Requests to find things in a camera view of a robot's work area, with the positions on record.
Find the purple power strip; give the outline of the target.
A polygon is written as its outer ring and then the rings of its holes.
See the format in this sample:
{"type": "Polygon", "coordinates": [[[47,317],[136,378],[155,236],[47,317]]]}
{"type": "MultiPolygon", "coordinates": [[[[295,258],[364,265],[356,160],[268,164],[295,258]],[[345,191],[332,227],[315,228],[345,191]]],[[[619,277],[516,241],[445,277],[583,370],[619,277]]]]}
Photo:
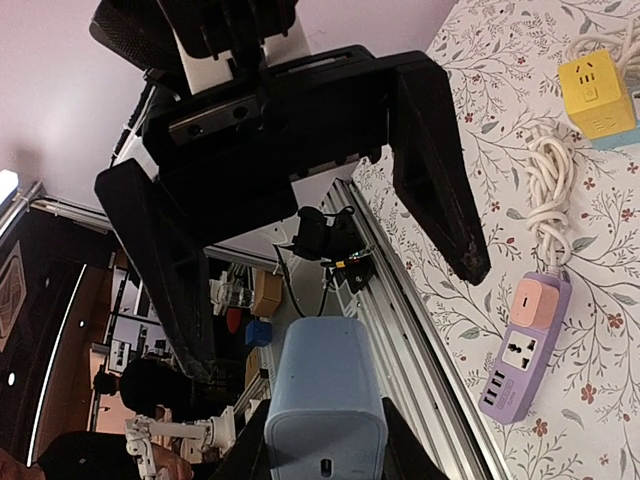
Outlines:
{"type": "Polygon", "coordinates": [[[556,287],[559,302],[553,322],[546,330],[519,327],[511,323],[509,316],[505,338],[478,403],[482,413],[501,425],[525,419],[551,359],[572,295],[571,284],[557,276],[529,272],[523,278],[556,287]]]}

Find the pink plug adapter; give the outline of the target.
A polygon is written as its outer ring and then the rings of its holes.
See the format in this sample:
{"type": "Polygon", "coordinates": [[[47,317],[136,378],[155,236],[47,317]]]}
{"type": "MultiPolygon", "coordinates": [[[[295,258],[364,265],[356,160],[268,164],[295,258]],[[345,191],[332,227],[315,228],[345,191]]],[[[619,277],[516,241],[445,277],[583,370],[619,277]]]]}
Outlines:
{"type": "Polygon", "coordinates": [[[523,278],[517,285],[511,306],[510,321],[524,328],[549,329],[559,302],[559,290],[533,278],[523,278]]]}

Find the light blue plug adapter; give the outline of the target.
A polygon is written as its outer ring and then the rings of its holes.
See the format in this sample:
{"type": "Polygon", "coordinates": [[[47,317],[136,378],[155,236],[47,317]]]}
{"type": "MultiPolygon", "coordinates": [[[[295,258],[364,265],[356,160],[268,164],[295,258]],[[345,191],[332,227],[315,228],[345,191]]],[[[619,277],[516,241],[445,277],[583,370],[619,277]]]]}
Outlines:
{"type": "Polygon", "coordinates": [[[388,427],[365,325],[322,316],[287,329],[264,427],[274,479],[379,479],[388,427]]]}

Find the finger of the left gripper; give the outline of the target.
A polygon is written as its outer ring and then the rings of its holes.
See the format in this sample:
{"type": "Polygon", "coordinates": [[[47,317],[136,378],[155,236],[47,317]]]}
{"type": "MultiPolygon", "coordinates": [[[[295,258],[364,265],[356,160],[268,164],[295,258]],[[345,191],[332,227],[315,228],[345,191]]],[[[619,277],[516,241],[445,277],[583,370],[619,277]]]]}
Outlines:
{"type": "Polygon", "coordinates": [[[389,145],[397,197],[454,274],[481,284],[491,262],[465,169],[448,76],[438,65],[398,69],[389,145]]]}
{"type": "Polygon", "coordinates": [[[158,186],[135,159],[98,174],[94,191],[179,366],[194,380],[212,379],[216,352],[203,248],[176,224],[158,186]]]}

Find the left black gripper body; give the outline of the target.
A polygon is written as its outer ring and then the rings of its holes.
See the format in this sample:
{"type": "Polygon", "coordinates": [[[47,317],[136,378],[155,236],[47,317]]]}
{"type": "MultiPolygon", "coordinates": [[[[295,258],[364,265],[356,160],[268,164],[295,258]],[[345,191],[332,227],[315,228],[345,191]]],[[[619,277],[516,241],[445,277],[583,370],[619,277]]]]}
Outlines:
{"type": "Polygon", "coordinates": [[[296,181],[375,155],[400,59],[361,46],[295,60],[153,111],[142,140],[146,243],[204,247],[293,216],[296,181]]]}

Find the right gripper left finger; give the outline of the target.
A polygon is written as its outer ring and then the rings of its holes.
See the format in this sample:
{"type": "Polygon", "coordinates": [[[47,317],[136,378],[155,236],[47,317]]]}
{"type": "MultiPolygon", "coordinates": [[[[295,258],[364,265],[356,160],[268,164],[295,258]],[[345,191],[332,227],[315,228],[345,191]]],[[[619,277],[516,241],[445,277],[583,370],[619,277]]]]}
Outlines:
{"type": "Polygon", "coordinates": [[[263,400],[250,418],[212,480],[271,480],[270,459],[264,428],[270,400],[263,400]]]}

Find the yellow cube socket adapter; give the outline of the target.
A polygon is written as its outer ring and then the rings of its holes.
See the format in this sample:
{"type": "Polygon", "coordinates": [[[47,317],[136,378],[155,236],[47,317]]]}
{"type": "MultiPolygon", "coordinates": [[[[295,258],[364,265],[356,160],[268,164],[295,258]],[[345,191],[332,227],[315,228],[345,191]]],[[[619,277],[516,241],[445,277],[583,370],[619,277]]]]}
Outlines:
{"type": "Polygon", "coordinates": [[[558,67],[566,112],[589,140],[623,134],[636,127],[628,88],[607,50],[558,67]]]}

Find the teal power strip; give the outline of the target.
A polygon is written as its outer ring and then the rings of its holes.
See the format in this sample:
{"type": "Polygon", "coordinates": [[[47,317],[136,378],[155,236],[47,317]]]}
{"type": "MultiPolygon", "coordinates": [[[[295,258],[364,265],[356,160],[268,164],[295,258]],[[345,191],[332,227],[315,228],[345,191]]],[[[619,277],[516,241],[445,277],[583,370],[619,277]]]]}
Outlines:
{"type": "Polygon", "coordinates": [[[639,87],[634,87],[630,91],[631,101],[634,113],[636,115],[636,126],[632,130],[605,136],[592,140],[592,146],[597,150],[612,150],[630,145],[636,145],[640,142],[640,113],[639,113],[639,87]]]}

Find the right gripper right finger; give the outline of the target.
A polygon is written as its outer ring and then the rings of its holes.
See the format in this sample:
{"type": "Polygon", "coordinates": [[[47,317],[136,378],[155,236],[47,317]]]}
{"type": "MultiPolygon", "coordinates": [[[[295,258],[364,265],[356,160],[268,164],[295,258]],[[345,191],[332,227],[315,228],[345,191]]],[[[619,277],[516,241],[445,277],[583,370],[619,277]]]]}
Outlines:
{"type": "Polygon", "coordinates": [[[382,479],[448,480],[427,454],[393,401],[382,399],[388,428],[382,479]]]}

